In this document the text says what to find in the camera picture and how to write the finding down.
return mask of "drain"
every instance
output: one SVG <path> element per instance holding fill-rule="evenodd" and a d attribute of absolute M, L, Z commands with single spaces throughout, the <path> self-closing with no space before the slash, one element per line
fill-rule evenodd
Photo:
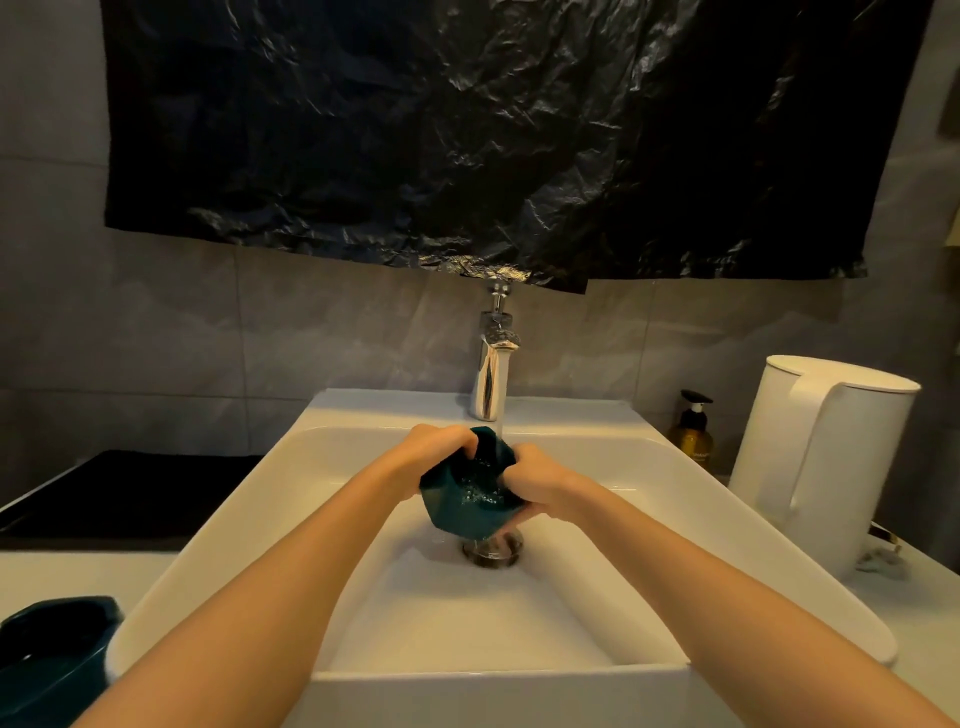
<path fill-rule="evenodd" d="M 463 541 L 462 548 L 464 555 L 478 567 L 507 569 L 520 558 L 523 536 L 519 531 L 511 531 L 486 541 Z"/>

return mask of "wall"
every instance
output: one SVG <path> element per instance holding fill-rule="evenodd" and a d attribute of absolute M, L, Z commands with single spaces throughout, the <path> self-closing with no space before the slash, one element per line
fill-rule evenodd
<path fill-rule="evenodd" d="M 96 0 L 0 4 L 0 500 L 100 449 L 264 451 L 326 386 L 469 387 L 478 281 L 105 229 L 101 32 Z M 666 425 L 677 390 L 702 389 L 728 472 L 767 354 L 912 376 L 926 389 L 883 513 L 927 545 L 951 490 L 924 485 L 960 427 L 945 406 L 960 307 L 941 249 L 960 164 L 935 135 L 958 33 L 960 0 L 940 0 L 877 198 L 870 278 L 523 288 L 512 392 L 632 400 Z"/>

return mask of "teal bowl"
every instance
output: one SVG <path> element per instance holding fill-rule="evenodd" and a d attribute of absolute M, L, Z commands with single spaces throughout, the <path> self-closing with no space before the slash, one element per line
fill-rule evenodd
<path fill-rule="evenodd" d="M 489 427 L 474 427 L 477 453 L 458 450 L 420 479 L 430 521 L 463 539 L 489 539 L 527 504 L 499 482 L 516 464 L 514 451 Z"/>
<path fill-rule="evenodd" d="M 50 599 L 0 623 L 0 728 L 68 728 L 107 689 L 108 596 Z"/>

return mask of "black plastic sheet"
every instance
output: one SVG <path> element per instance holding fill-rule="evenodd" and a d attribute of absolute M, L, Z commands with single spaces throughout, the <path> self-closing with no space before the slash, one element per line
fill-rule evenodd
<path fill-rule="evenodd" d="M 864 275 L 930 0 L 102 0 L 111 227 L 583 291 Z"/>

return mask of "kettle lid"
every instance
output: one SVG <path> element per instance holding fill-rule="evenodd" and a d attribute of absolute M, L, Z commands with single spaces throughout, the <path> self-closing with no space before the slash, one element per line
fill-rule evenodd
<path fill-rule="evenodd" d="M 832 379 L 854 389 L 899 394 L 914 394 L 921 389 L 920 384 L 905 376 L 892 375 L 879 369 L 870 369 L 842 361 L 774 354 L 767 357 L 767 364 L 793 375 L 814 375 Z"/>

